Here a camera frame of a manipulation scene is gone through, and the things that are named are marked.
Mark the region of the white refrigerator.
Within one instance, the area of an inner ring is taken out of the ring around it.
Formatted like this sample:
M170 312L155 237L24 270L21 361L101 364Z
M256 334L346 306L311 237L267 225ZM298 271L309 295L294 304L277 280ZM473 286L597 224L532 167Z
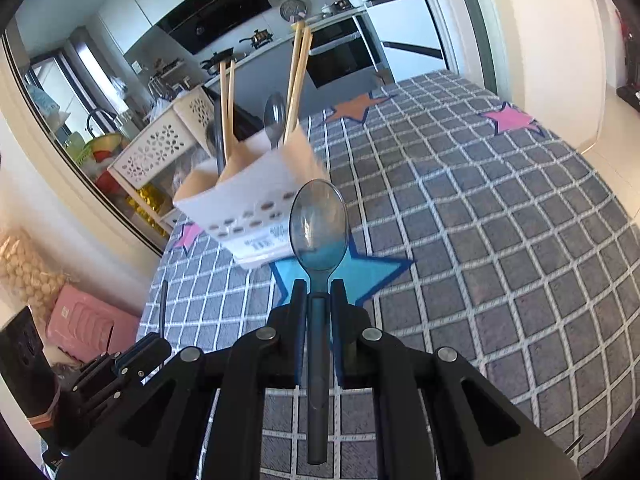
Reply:
M436 70L462 74L451 0L361 0L394 81Z

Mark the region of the white perforated storage rack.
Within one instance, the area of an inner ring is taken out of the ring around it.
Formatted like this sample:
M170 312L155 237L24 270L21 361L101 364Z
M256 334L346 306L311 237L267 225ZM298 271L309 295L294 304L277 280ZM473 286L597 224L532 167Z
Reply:
M115 157L108 173L154 226L170 232L179 213L172 202L180 166L194 154L215 154L206 127L215 107L203 86L184 92Z

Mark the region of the black range hood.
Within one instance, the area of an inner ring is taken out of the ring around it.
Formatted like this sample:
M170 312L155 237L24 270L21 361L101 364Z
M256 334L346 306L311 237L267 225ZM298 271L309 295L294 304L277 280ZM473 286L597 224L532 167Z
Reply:
M269 0L184 0L157 26L191 54L271 8Z

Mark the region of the long plain wooden chopstick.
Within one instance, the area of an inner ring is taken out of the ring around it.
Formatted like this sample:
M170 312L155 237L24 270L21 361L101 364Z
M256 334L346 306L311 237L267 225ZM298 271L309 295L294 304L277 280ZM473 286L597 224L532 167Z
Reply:
M160 285L160 296L158 297L158 333L165 338L166 330L166 307L167 307L168 281L163 280Z

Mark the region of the white plastic utensil holder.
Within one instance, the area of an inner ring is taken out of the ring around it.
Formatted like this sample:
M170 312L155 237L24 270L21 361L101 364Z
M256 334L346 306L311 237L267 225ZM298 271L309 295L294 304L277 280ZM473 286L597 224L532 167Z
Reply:
M236 144L224 170L216 159L195 166L174 196L174 205L237 264L253 269L293 255L288 217L299 189L323 179L301 125L273 148L264 130Z

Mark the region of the black kitchen faucet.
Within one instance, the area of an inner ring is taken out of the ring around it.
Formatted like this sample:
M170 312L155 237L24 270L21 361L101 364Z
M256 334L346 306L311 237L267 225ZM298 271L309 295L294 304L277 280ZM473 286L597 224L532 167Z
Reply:
M120 127L117 125L117 116L102 107L90 110L86 120L86 129L90 136L95 139L99 135L93 131L93 127L98 127L104 134L120 133Z

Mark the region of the dark spoon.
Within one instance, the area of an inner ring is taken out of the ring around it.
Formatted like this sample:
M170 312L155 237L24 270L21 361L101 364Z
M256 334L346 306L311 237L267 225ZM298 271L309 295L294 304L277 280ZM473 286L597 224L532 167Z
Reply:
M226 168L226 155L224 154L224 134L222 133L222 128L212 120L207 125L206 133L208 142L213 145L215 151L218 174L222 174L224 168Z
M264 125L271 147L277 148L285 129L285 100L280 92L274 92L266 102Z

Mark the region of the blue patterned chopstick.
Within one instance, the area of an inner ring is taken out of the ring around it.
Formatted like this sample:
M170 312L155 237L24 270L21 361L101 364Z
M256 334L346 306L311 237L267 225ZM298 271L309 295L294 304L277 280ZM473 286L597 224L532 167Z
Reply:
M312 32L308 25L305 25L302 46L300 47L300 55L297 64L297 70L295 75L292 103L290 117L288 118L288 126L285 126L283 140L287 141L290 134L296 127L298 121L299 102L302 96L304 77L306 73L306 66L309 56L309 50L311 46Z

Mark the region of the black built-in oven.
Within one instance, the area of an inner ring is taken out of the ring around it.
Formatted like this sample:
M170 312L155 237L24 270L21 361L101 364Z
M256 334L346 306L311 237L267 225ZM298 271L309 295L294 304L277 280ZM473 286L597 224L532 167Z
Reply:
M317 88L333 84L381 62L361 15L323 26L312 33L307 73Z

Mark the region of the black wok on stove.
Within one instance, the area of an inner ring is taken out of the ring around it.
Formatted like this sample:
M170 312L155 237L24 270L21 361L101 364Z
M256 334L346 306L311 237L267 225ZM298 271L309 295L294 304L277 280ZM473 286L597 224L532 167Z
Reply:
M234 59L234 49L228 48L219 52L215 52L210 58L206 58L200 62L200 67L205 70L209 75L215 75L219 73L219 65L222 62L232 61Z

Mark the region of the bag of peanuts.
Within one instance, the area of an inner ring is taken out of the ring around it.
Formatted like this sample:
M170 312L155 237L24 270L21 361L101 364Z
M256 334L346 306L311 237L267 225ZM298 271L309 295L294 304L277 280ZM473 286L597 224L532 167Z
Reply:
M29 306L37 321L49 322L65 283L66 275L47 262L26 232L1 232L1 288Z

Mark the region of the grey checkered tablecloth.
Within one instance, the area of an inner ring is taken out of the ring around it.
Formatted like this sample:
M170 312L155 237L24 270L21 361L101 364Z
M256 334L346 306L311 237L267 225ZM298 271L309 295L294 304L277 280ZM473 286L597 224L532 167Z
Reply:
M372 390L335 373L335 280L409 349L429 479L637 478L639 230L582 155L446 70L299 125L349 226L328 287L328 455L307 460L306 298L299 384L266 390L258 478L379 479ZM116 437L127 479L221 479L231 347L295 281L310 293L294 252L244 269L180 212L139 330L158 334L167 280L170 356Z

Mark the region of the brass pot on stove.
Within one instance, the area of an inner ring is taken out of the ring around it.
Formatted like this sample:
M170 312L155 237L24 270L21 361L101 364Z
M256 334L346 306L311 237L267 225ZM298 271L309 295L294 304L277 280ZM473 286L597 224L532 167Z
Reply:
M268 29L255 29L252 36L240 39L240 42L248 41L250 46L257 50L273 40L273 34Z

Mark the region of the wooden chopstick horizontal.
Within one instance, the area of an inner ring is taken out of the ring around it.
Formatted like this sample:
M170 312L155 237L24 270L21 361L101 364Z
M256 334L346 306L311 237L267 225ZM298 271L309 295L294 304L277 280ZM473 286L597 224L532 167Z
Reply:
M234 139L234 90L235 90L235 60L232 58L228 69L227 105L228 129L231 139Z
M220 106L221 106L221 130L222 130L222 154L224 155L224 162L228 160L228 77L227 77L227 62L222 61L220 63Z

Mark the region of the dark spoon lowest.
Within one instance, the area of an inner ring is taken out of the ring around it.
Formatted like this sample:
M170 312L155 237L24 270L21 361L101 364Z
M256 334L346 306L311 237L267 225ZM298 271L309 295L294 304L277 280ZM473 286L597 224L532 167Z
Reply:
M307 460L321 465L328 455L330 380L329 278L342 262L349 239L346 206L330 182L307 182L295 196L290 240L309 278L307 295Z

